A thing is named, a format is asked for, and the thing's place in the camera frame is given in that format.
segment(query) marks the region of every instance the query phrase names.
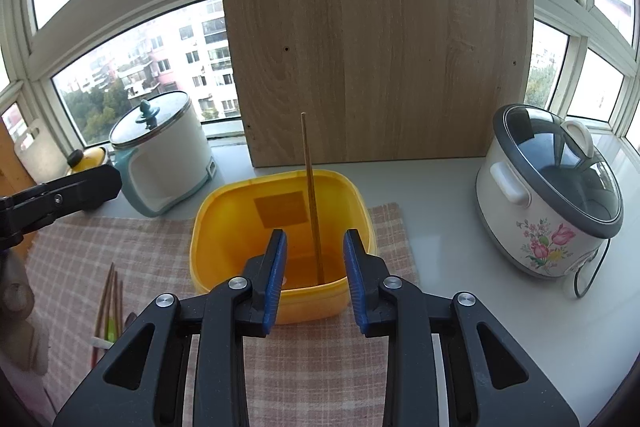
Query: pink placemat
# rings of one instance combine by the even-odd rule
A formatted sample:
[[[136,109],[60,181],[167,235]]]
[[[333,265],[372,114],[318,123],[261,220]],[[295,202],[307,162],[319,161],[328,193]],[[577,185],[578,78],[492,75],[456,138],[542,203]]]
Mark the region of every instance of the pink placemat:
[[[391,273],[417,282],[396,203],[369,209],[378,253]],[[83,214],[38,232],[27,272],[36,312],[49,325],[45,386],[59,409],[86,376],[100,293],[110,264],[124,280],[124,314],[158,294],[194,295],[189,272],[193,220],[119,219]],[[191,425],[197,338],[191,347],[184,425]],[[365,339],[349,306],[309,323],[276,326],[244,339],[249,417],[260,426],[379,426],[385,400],[386,339]]]

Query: yellow plastic container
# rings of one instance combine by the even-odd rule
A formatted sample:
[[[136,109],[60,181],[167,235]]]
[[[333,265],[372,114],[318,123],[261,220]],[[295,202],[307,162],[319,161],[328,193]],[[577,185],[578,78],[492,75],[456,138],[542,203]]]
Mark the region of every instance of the yellow plastic container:
[[[190,268],[196,291],[207,293],[242,273],[261,255],[273,229],[287,233],[276,324],[331,317],[349,302],[342,258],[347,229],[358,229],[365,250],[377,254],[367,207],[353,183],[338,172],[314,170],[326,284],[316,285],[305,171],[283,172],[220,187],[202,203],[193,227]]]

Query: pink flower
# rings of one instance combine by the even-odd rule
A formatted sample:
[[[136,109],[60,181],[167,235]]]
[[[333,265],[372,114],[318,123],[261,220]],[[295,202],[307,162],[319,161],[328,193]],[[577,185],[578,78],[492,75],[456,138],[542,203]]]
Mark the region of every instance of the pink flower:
[[[546,256],[549,255],[549,249],[538,242],[531,243],[531,251],[538,259],[546,259]]]
[[[558,227],[558,229],[551,235],[551,241],[556,243],[559,247],[562,245],[566,245],[569,241],[571,241],[575,237],[575,232],[567,227],[564,227],[562,224]]]

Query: bolt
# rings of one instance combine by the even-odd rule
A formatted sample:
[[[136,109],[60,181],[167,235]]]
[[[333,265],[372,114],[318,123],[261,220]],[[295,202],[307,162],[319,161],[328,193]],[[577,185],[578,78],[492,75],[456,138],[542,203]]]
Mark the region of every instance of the bolt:
[[[397,290],[402,286],[402,279],[396,277],[395,275],[391,275],[383,280],[383,285],[390,290]]]
[[[161,308],[167,308],[174,303],[174,296],[171,293],[163,293],[156,298],[156,304]]]
[[[463,306],[473,306],[476,304],[476,297],[468,292],[458,294],[458,302]]]
[[[244,277],[234,277],[229,280],[229,288],[232,290],[241,290],[242,288],[246,288],[247,284],[248,282]]]

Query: white countertop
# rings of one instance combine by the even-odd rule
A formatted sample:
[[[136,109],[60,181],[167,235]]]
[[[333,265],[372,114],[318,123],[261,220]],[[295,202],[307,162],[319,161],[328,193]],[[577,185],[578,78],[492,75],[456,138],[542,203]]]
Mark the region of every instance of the white countertop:
[[[586,426],[625,378],[640,351],[640,173],[622,142],[594,135],[623,193],[624,224],[587,295],[575,299],[572,278],[548,282],[512,266],[487,236],[475,208],[483,158],[323,165],[347,176],[367,206],[395,201],[426,293],[469,291],[492,311],[541,367]],[[164,219],[194,217],[224,184],[296,168],[254,169],[246,145],[212,148],[212,181]],[[100,215],[143,217],[120,194]],[[596,263],[583,272],[590,275]],[[441,419],[446,400],[440,397]]]

